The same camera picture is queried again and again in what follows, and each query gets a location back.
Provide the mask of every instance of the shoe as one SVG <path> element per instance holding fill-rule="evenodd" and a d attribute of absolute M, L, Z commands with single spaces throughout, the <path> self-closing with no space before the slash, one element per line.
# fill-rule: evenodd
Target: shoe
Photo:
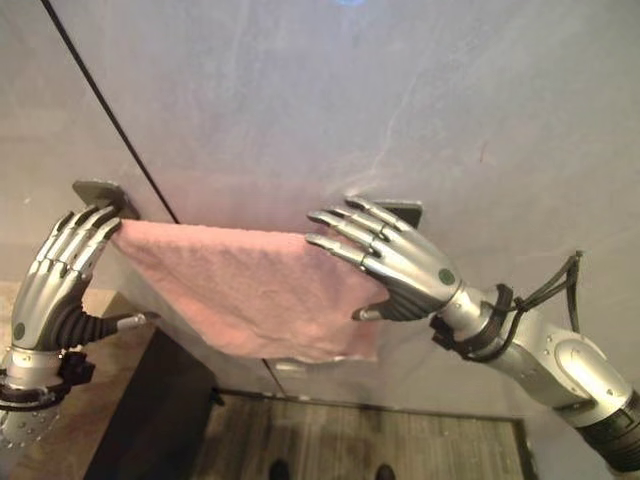
<path fill-rule="evenodd" d="M 375 480 L 396 480 L 396 474 L 393 472 L 393 468 L 383 463 L 378 467 Z"/>
<path fill-rule="evenodd" d="M 291 480 L 287 462 L 281 458 L 273 462 L 269 468 L 269 480 Z"/>

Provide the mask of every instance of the black wire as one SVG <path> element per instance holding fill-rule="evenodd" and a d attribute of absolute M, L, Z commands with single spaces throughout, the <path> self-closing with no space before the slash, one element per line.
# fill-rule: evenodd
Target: black wire
<path fill-rule="evenodd" d="M 509 327 L 507 337 L 497 350 L 482 357 L 466 358 L 474 362 L 486 363 L 500 357 L 511 346 L 511 343 L 513 342 L 513 339 L 515 338 L 518 331 L 522 316 L 532 308 L 535 308 L 538 305 L 546 302 L 563 290 L 565 290 L 567 293 L 567 309 L 569 310 L 571 329 L 576 333 L 580 333 L 576 290 L 581 258 L 582 252 L 576 252 L 575 255 L 572 255 L 567 259 L 564 265 L 560 267 L 560 270 L 558 270 L 549 280 L 547 280 L 541 287 L 536 289 L 526 299 L 523 300 L 521 297 L 517 297 L 514 299 L 515 306 L 509 308 L 507 312 L 515 311 L 516 313 L 513 316 L 513 320 L 511 321 L 511 326 Z M 563 275 L 565 275 L 566 279 L 561 283 L 557 283 Z"/>

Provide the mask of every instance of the pink towel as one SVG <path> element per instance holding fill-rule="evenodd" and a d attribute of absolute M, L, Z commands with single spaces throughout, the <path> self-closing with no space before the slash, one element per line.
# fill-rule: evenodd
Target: pink towel
<path fill-rule="evenodd" d="M 248 357 L 376 358 L 378 325 L 351 312 L 386 295 L 295 233 L 123 222 L 116 245 L 204 340 Z"/>

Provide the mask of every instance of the robotic arm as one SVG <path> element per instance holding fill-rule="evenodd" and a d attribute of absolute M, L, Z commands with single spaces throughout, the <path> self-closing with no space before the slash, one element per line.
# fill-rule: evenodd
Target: robotic arm
<path fill-rule="evenodd" d="M 482 292 L 467 285 L 451 261 L 403 220 L 363 198 L 346 203 L 311 212 L 309 219 L 349 244 L 317 234 L 306 239 L 388 289 L 386 302 L 355 311 L 354 320 L 411 321 L 433 314 L 435 342 L 514 379 L 575 428 L 614 471 L 640 471 L 640 396 L 577 331 L 579 254 L 526 299 L 514 299 L 505 285 Z M 554 286 L 565 273 L 567 280 Z M 576 331 L 545 322 L 533 309 L 565 289 Z"/>
<path fill-rule="evenodd" d="M 69 349 L 146 322 L 142 313 L 97 318 L 82 308 L 95 264 L 119 227 L 112 206 L 70 212 L 31 264 L 14 304 L 11 347 L 0 370 L 0 451 L 38 440 L 71 388 L 91 381 L 94 365 Z"/>
<path fill-rule="evenodd" d="M 640 471 L 640 396 L 578 333 L 578 257 L 526 299 L 505 285 L 482 292 L 403 220 L 362 198 L 348 207 L 309 214 L 351 242 L 308 234 L 307 241 L 380 281 L 389 299 L 354 312 L 355 320 L 418 320 L 432 316 L 434 341 L 464 360 L 486 363 L 554 409 L 617 472 Z M 120 226 L 117 209 L 69 213 L 38 252 L 16 299 L 12 343 L 0 370 L 0 453 L 43 435 L 75 385 L 94 365 L 70 350 L 143 324 L 139 313 L 96 318 L 82 308 L 93 268 Z M 567 274 L 564 283 L 556 281 Z M 566 289 L 573 331 L 545 322 L 535 306 Z"/>

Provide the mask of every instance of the metal bracket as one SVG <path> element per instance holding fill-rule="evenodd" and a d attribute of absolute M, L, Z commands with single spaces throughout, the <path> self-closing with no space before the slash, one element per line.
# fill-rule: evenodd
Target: metal bracket
<path fill-rule="evenodd" d="M 413 228 L 418 228 L 422 219 L 422 203 L 414 200 L 376 200 L 375 203 L 400 217 Z"/>
<path fill-rule="evenodd" d="M 138 210 L 117 183 L 100 180 L 76 180 L 73 182 L 73 191 L 87 205 L 95 205 L 100 208 L 111 205 L 118 210 L 120 218 L 140 220 Z"/>

